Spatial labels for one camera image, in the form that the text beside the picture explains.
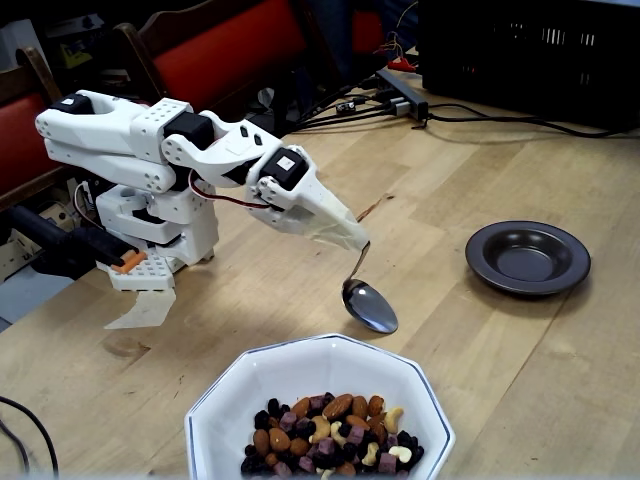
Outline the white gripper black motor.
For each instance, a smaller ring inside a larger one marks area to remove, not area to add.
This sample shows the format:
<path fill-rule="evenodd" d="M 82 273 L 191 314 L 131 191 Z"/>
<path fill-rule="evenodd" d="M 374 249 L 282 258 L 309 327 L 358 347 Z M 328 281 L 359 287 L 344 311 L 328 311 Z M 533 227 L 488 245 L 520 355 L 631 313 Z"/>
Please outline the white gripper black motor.
<path fill-rule="evenodd" d="M 246 177 L 251 215 L 281 233 L 363 249 L 369 234 L 313 173 L 312 162 L 300 149 L 280 146 L 266 152 Z"/>

